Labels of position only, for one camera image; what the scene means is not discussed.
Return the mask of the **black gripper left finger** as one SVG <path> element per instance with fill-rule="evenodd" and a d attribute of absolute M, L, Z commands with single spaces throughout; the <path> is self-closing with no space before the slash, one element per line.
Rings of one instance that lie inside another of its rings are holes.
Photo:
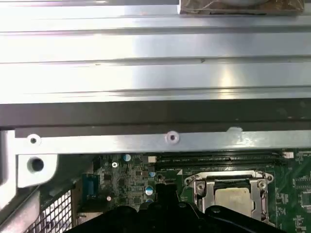
<path fill-rule="evenodd" d="M 137 211 L 130 206 L 118 206 L 107 211 L 85 223 L 82 223 L 70 230 L 69 233 L 150 233 L 153 231 L 153 224 L 158 224 L 156 218 L 157 204 L 164 204 L 166 201 L 167 185 L 160 183 L 155 186 L 156 198 L 154 202 L 144 202 Z"/>

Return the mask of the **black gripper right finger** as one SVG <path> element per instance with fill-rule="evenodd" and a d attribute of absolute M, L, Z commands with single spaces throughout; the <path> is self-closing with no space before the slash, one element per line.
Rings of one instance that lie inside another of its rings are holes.
<path fill-rule="evenodd" d="M 283 233 L 267 223 L 222 206 L 208 207 L 204 213 L 188 202 L 180 202 L 175 184 L 167 185 L 168 233 Z"/>

